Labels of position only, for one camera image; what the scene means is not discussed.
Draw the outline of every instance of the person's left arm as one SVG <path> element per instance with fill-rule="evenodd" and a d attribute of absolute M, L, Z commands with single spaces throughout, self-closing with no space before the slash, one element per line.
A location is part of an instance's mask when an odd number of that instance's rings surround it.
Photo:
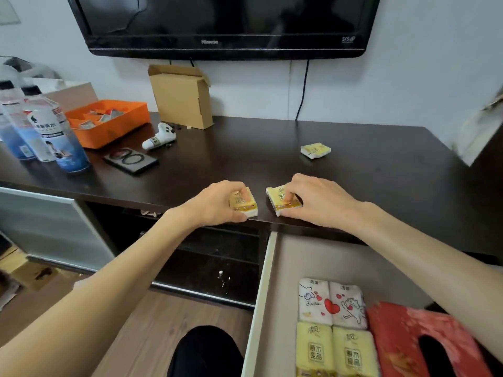
<path fill-rule="evenodd" d="M 180 242 L 194 229 L 243 222 L 229 196 L 242 182 L 211 184 L 169 209 L 140 239 L 0 348 L 3 377 L 90 376 Z"/>

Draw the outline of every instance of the red heart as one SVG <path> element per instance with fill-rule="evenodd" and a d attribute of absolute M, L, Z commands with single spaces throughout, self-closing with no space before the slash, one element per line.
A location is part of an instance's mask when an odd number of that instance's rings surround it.
<path fill-rule="evenodd" d="M 337 304 L 334 304 L 330 301 L 330 299 L 325 299 L 325 308 L 329 313 L 331 314 L 336 314 L 341 310 L 341 307 L 339 307 Z"/>

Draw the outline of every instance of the white handheld device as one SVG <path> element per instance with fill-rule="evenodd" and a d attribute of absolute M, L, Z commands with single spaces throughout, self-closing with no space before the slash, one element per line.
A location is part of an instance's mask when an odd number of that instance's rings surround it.
<path fill-rule="evenodd" d="M 158 127 L 159 132 L 156 133 L 153 138 L 150 138 L 143 142 L 143 144 L 141 145 L 143 149 L 154 149 L 176 140 L 177 134 L 174 132 L 174 129 L 171 128 L 170 125 L 166 123 L 159 123 Z"/>

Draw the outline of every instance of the wooden floor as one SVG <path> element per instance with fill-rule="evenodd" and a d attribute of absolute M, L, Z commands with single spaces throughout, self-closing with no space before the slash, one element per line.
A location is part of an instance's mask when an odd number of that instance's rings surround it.
<path fill-rule="evenodd" d="M 72 290 L 58 276 L 41 291 L 23 291 L 0 312 L 0 346 Z M 119 332 L 93 377 L 165 377 L 178 341 L 198 325 L 222 328 L 246 350 L 252 314 L 149 291 Z"/>

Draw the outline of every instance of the bottle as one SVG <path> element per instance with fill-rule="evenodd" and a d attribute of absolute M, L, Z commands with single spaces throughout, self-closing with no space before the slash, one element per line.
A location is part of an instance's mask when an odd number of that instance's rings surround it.
<path fill-rule="evenodd" d="M 5 81 L 0 81 L 0 88 Z M 3 140 L 7 148 L 12 152 L 16 158 L 19 160 L 32 160 L 35 159 L 35 154 L 31 151 L 30 147 L 25 143 L 19 133 L 16 132 L 14 127 L 4 116 L 2 110 L 0 109 L 0 139 Z"/>
<path fill-rule="evenodd" d="M 40 161 L 54 161 L 56 158 L 51 154 L 41 136 L 23 113 L 24 98 L 21 90 L 14 88 L 11 81 L 0 83 L 0 104 L 3 116 L 7 118 L 16 132 L 21 136 L 31 151 Z"/>
<path fill-rule="evenodd" d="M 88 168 L 91 163 L 59 104 L 43 96 L 37 86 L 22 87 L 22 91 L 26 97 L 24 113 L 58 165 L 67 172 Z"/>

